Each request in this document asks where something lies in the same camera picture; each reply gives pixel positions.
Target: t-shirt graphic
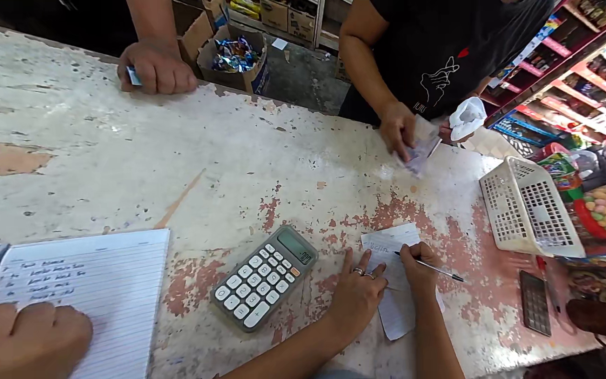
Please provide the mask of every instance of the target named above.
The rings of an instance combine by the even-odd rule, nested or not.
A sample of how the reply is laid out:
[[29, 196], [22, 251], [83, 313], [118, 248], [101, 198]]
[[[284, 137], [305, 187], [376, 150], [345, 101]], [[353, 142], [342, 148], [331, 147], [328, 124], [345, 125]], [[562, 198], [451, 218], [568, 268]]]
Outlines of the t-shirt graphic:
[[450, 73], [456, 72], [460, 68], [460, 65], [455, 64], [455, 58], [452, 56], [448, 58], [446, 66], [439, 69], [435, 73], [423, 73], [420, 85], [427, 91], [427, 105], [432, 100], [436, 100], [432, 107], [438, 104], [443, 95], [446, 93], [444, 89], [450, 84], [448, 76]]

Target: pen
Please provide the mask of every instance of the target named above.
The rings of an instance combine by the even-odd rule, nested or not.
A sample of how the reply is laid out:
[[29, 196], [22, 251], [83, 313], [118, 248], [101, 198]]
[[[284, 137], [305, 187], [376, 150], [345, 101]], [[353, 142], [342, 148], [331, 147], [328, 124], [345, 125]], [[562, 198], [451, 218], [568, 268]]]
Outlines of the pen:
[[[400, 253], [400, 252], [394, 252], [394, 254], [401, 255], [401, 253]], [[443, 270], [441, 270], [440, 268], [437, 268], [437, 267], [432, 266], [431, 264], [427, 264], [427, 263], [425, 263], [425, 262], [422, 262], [422, 261], [421, 261], [421, 260], [419, 260], [419, 259], [416, 259], [416, 262], [417, 262], [417, 263], [420, 263], [421, 265], [423, 265], [423, 266], [425, 266], [425, 267], [429, 267], [429, 268], [431, 268], [431, 269], [432, 269], [432, 270], [434, 270], [434, 271], [440, 272], [440, 273], [442, 273], [443, 275], [446, 275], [447, 277], [451, 277], [451, 278], [453, 278], [454, 280], [457, 280], [457, 281], [459, 281], [459, 282], [465, 282], [465, 280], [464, 280], [464, 279], [462, 279], [462, 277], [460, 277], [460, 276], [459, 276], [459, 275], [457, 275], [457, 274], [452, 274], [452, 273], [450, 273], [450, 272], [443, 271]]]

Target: white plastic basket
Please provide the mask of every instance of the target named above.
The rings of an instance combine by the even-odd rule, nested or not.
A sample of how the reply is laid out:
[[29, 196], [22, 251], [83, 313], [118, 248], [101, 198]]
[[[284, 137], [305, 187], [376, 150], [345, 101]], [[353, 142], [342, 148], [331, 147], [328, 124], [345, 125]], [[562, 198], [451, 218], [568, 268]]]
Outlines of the white plastic basket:
[[506, 157], [481, 178], [481, 190], [501, 250], [586, 256], [556, 185], [537, 163]]

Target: calculator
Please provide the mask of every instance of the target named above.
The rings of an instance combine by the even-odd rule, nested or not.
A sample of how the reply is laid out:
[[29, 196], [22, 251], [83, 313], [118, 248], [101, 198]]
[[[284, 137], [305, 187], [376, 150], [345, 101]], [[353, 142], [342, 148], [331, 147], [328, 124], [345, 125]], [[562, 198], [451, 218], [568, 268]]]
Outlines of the calculator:
[[282, 225], [212, 290], [210, 299], [244, 332], [254, 332], [303, 281], [319, 254]]

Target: hand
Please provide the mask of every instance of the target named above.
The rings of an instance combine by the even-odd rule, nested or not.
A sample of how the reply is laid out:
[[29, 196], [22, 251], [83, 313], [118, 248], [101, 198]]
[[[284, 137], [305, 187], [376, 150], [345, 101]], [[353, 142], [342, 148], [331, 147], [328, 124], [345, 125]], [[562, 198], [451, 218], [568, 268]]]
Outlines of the hand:
[[[369, 258], [371, 251], [366, 250], [357, 267], [366, 271]], [[376, 313], [387, 286], [387, 280], [381, 276], [385, 268], [385, 263], [376, 267], [372, 273], [375, 279], [368, 275], [360, 276], [352, 271], [352, 249], [348, 248], [346, 251], [331, 307], [324, 315], [324, 319], [333, 325], [333, 331], [339, 335], [344, 346], [349, 345], [366, 328]]]
[[160, 40], [140, 40], [125, 48], [118, 73], [121, 90], [131, 92], [135, 87], [126, 66], [135, 67], [143, 91], [148, 94], [180, 94], [198, 87], [193, 71], [181, 60], [176, 41], [171, 45]]
[[88, 351], [92, 324], [71, 306], [0, 304], [0, 379], [61, 379]]
[[404, 162], [412, 157], [406, 146], [415, 148], [416, 116], [402, 102], [393, 102], [381, 115], [381, 136], [387, 150], [396, 151]]
[[443, 123], [441, 124], [440, 127], [438, 127], [438, 136], [441, 137], [441, 140], [443, 140], [443, 143], [450, 145], [453, 142], [455, 142], [455, 143], [467, 142], [467, 140], [469, 138], [473, 137], [473, 134], [474, 134], [474, 132], [472, 132], [471, 134], [467, 134], [466, 136], [460, 138], [457, 141], [451, 141], [450, 140], [451, 133], [452, 133], [452, 128], [450, 127], [450, 120], [447, 119], [446, 121], [443, 121]]
[[438, 272], [416, 262], [419, 257], [422, 262], [434, 267], [441, 267], [441, 259], [434, 254], [432, 248], [424, 242], [410, 247], [404, 244], [401, 246], [400, 257], [416, 302], [428, 297], [434, 298]]

